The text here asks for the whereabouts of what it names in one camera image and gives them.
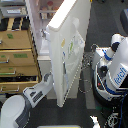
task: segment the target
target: cabinet door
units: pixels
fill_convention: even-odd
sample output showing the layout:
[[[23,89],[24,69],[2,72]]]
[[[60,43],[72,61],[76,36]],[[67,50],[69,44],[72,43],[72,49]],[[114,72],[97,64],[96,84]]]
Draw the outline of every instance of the cabinet door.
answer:
[[[2,31],[0,32],[0,49],[26,49],[31,48],[28,31]]]
[[[0,66],[26,66],[34,64],[31,49],[0,51]]]
[[[64,0],[47,26],[57,104],[62,107],[84,52],[90,0]]]
[[[0,93],[23,93],[26,87],[32,87],[37,83],[38,80],[28,82],[3,82],[0,83]]]
[[[38,71],[36,65],[32,66],[12,66],[0,67],[0,77],[16,77],[16,76],[37,76]]]

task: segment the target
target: logo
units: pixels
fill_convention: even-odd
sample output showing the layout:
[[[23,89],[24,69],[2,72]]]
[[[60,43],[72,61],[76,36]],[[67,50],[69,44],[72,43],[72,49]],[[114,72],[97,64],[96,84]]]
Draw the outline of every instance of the logo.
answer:
[[[117,74],[117,77],[114,78],[114,81],[116,82],[117,85],[119,85],[122,82],[122,80],[125,77],[126,72],[127,71],[124,68],[120,68],[120,72]]]

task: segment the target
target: door handle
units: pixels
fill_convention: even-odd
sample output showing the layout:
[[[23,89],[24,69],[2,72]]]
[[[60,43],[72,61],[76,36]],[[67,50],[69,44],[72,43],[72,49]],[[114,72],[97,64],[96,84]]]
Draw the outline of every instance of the door handle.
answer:
[[[16,74],[16,71],[14,72],[8,72],[8,73],[0,73],[0,75],[15,75]]]
[[[7,59],[7,61],[0,61],[0,64],[5,64],[5,63],[8,63],[9,62],[9,59]]]
[[[0,44],[2,44],[2,40],[0,40]]]
[[[17,87],[17,90],[6,90],[6,91],[4,91],[4,88],[5,88],[5,86],[2,86],[0,92],[4,92],[4,93],[6,93],[6,92],[19,92],[19,90],[20,90],[19,85]]]

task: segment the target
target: white robot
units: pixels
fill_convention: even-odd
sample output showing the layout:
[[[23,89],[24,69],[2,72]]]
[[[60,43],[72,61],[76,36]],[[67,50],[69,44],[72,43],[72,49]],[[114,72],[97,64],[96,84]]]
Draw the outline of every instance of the white robot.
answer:
[[[1,109],[0,128],[23,128],[29,119],[29,110],[52,89],[53,76],[46,74],[33,87],[25,88],[23,96],[15,95],[6,100]]]
[[[120,20],[128,34],[128,9],[121,12]],[[96,48],[92,69],[95,96],[107,105],[118,104],[128,91],[128,37],[114,34],[111,47]]]

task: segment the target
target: wooden drawer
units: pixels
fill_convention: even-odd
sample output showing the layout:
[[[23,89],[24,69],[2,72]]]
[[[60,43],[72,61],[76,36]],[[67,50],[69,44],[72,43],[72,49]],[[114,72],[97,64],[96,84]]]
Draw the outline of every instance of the wooden drawer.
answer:
[[[28,82],[3,82],[0,83],[0,93],[23,93],[26,87],[32,87],[37,83],[38,80]]]
[[[0,32],[0,49],[31,48],[28,31],[2,31]]]
[[[0,67],[0,77],[34,76],[38,75],[36,65],[23,67]]]
[[[34,57],[31,49],[26,50],[0,50],[1,66],[34,65]]]

